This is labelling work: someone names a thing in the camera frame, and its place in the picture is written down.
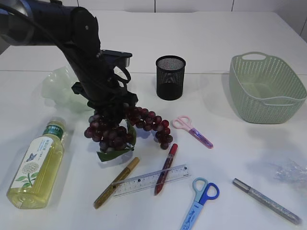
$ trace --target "mesh cup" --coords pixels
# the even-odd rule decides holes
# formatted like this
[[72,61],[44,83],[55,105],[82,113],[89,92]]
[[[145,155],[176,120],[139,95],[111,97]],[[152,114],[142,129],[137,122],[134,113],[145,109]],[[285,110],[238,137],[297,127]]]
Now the mesh cup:
[[156,61],[157,95],[172,101],[181,97],[186,61],[177,56],[163,56]]

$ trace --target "scissor blade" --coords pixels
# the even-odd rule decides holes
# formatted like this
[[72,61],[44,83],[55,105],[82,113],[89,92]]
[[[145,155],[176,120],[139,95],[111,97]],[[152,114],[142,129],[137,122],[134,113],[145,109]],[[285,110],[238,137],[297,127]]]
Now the scissor blade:
[[190,208],[189,213],[187,214],[186,219],[184,220],[180,230],[190,230],[192,229],[198,215],[201,212],[203,205],[194,201],[192,207]]

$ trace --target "pen cap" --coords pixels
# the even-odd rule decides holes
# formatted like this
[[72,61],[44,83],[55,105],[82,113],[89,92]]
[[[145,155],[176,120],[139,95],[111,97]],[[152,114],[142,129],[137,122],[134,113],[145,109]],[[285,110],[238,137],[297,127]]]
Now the pen cap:
[[133,170],[135,166],[140,162],[138,157],[135,157],[127,166],[128,169]]
[[241,189],[242,191],[248,193],[250,190],[250,186],[248,186],[247,184],[243,183],[242,181],[238,180],[237,178],[235,178],[232,183],[238,187],[239,189]]

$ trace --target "red grapes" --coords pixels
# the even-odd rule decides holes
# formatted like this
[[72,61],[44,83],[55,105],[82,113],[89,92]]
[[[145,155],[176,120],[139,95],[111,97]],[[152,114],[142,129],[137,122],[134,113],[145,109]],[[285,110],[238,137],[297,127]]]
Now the red grapes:
[[[124,150],[133,142],[133,135],[127,132],[124,126],[119,126],[118,122],[108,119],[104,113],[94,111],[94,115],[89,117],[89,127],[85,130],[84,136],[99,142],[100,151],[109,152],[111,150]],[[156,131],[155,137],[162,149],[167,149],[173,141],[170,135],[169,122],[162,120],[161,116],[154,111],[148,111],[141,107],[125,107],[125,118],[132,126],[142,128],[145,131]]]

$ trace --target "transparent ruler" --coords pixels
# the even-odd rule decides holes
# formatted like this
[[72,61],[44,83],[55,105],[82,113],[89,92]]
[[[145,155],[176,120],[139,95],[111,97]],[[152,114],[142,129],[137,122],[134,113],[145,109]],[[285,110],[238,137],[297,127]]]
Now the transparent ruler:
[[126,180],[112,183],[113,186],[117,187],[113,196],[119,197],[126,194],[135,193],[147,188],[155,187],[160,174],[165,172],[167,172],[167,177],[164,182],[165,184],[185,179],[191,176],[187,165],[183,164],[169,169],[164,169],[145,175],[132,177]]

